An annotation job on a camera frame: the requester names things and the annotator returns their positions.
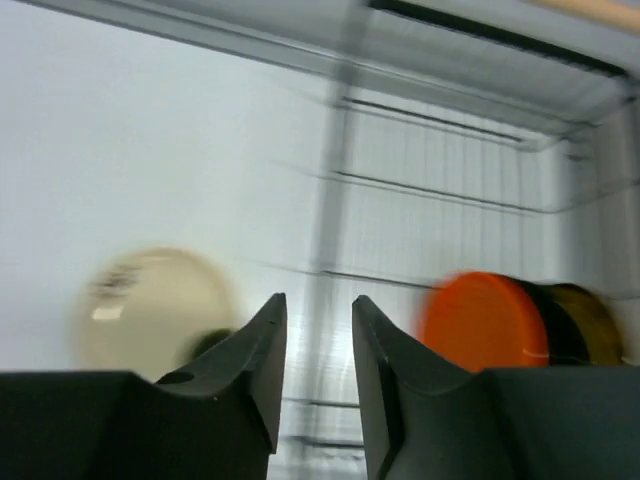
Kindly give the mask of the cream plate black blotch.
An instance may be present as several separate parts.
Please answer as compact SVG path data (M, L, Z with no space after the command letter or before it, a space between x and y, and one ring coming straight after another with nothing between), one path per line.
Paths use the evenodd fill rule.
M115 258L82 292L74 353L84 369L132 371L155 382L242 324L219 265L189 250L137 250Z

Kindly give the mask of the yellow patterned plate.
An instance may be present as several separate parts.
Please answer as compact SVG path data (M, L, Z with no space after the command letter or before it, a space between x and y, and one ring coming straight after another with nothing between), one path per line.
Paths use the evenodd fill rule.
M572 283L551 284L547 289L576 325L591 364L624 364L622 335L606 302L592 291Z

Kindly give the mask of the orange plate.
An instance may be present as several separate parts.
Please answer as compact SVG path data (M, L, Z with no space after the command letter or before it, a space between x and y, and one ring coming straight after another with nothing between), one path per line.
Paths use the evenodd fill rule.
M549 364L541 314L515 280L496 273L463 271L439 283L420 311L414 334L470 372Z

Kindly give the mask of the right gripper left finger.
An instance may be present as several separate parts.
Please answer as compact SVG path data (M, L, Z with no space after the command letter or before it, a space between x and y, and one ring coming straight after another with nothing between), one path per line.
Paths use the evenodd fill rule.
M279 436L287 304L149 382L125 371L1 377L5 479L263 479Z

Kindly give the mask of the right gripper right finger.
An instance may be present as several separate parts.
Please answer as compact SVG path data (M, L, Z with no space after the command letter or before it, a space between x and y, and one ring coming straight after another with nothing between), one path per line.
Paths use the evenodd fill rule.
M371 479L635 479L639 371L631 366L467 372L352 305Z

